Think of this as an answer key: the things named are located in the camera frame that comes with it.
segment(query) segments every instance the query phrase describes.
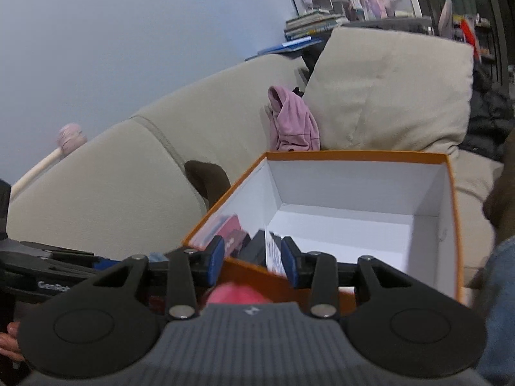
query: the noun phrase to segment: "dark brown object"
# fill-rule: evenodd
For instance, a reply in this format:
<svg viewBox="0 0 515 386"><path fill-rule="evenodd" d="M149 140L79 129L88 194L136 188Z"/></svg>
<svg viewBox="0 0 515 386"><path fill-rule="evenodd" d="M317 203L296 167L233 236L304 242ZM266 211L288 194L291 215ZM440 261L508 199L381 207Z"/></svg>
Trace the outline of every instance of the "dark brown object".
<svg viewBox="0 0 515 386"><path fill-rule="evenodd" d="M496 245L515 235L515 130L504 142L504 169L483 204L483 214L496 229Z"/></svg>
<svg viewBox="0 0 515 386"><path fill-rule="evenodd" d="M227 174L217 164L188 161L184 164L184 173L200 196L208 200L209 208L231 187Z"/></svg>

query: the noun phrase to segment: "book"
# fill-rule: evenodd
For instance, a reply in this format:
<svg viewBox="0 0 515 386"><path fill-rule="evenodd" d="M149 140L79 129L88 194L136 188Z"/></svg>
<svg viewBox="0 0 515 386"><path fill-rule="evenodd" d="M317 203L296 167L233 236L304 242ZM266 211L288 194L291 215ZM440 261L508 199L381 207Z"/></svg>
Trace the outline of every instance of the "book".
<svg viewBox="0 0 515 386"><path fill-rule="evenodd" d="M324 10L322 8L319 8L317 10L314 10L314 11L304 14L302 16L287 20L286 27L287 28L299 27L299 26L302 26L303 24L312 22L314 19L320 19L327 15L329 15L329 10Z"/></svg>
<svg viewBox="0 0 515 386"><path fill-rule="evenodd" d="M326 15L322 15L320 17L309 19L307 22L303 22L303 24L299 24L299 25L289 25L289 24L287 24L286 28L284 29L284 32L289 32L289 31L292 31L292 30L295 30L295 29L299 29L299 28L305 28L305 27L307 27L309 25L312 25L312 24L316 24L316 23L320 23L320 22L326 22L328 20L334 20L334 19L338 19L340 17L343 17L343 16L341 14L326 14Z"/></svg>
<svg viewBox="0 0 515 386"><path fill-rule="evenodd" d="M338 20L331 20L329 22L314 24L312 26L309 26L309 27L306 27L306 28L303 28L300 30L287 32L284 35L288 41L291 41L291 40L299 39L302 37L312 36L317 33L323 33L323 32L327 32L329 30L333 30L334 28L339 27L342 24L347 23L347 22L348 22L348 20L343 17Z"/></svg>
<svg viewBox="0 0 515 386"><path fill-rule="evenodd" d="M282 43L281 45L272 46L271 48L266 48L261 51L258 51L258 55L264 55L266 53L284 53L284 52L294 52L305 47L314 45L318 43L312 41L311 36L302 37L300 39L290 40L288 42Z"/></svg>

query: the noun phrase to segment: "beige pillow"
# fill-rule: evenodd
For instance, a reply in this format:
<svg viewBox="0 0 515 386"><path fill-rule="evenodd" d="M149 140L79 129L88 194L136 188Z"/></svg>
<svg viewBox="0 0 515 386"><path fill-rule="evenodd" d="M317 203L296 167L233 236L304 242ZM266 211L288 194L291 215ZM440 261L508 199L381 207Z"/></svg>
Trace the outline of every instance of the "beige pillow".
<svg viewBox="0 0 515 386"><path fill-rule="evenodd" d="M472 47L414 33L333 31L303 99L323 149L457 155L472 95Z"/></svg>

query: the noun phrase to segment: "metal screw head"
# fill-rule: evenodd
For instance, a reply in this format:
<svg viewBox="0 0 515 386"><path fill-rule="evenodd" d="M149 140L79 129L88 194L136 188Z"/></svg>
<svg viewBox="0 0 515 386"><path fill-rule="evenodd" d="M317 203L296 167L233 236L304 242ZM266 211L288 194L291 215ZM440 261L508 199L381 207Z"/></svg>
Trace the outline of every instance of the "metal screw head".
<svg viewBox="0 0 515 386"><path fill-rule="evenodd" d="M333 305L321 303L315 306L311 306L310 312L316 317L328 318L336 314L336 308Z"/></svg>
<svg viewBox="0 0 515 386"><path fill-rule="evenodd" d="M195 314L195 309L188 305L175 305L168 310L168 313L176 319L188 319Z"/></svg>

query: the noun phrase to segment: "red object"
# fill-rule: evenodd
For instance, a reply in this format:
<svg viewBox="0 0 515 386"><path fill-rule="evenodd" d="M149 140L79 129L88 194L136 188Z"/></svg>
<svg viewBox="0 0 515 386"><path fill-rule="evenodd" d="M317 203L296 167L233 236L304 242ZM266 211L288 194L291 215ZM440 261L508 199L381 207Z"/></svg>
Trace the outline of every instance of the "red object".
<svg viewBox="0 0 515 386"><path fill-rule="evenodd" d="M474 58L476 60L480 59L480 55L477 51L476 35L470 29L470 26L467 23L467 20L465 20L465 19L462 20L462 22L460 23L460 28L462 28L462 30L463 30L463 36L465 37L465 41L467 43L469 43L470 45L472 45L472 47L474 48Z"/></svg>
<svg viewBox="0 0 515 386"><path fill-rule="evenodd" d="M209 295L206 305L210 303L226 303L231 305L257 305L271 303L261 293L250 286L239 286L234 283L223 283L214 288Z"/></svg>

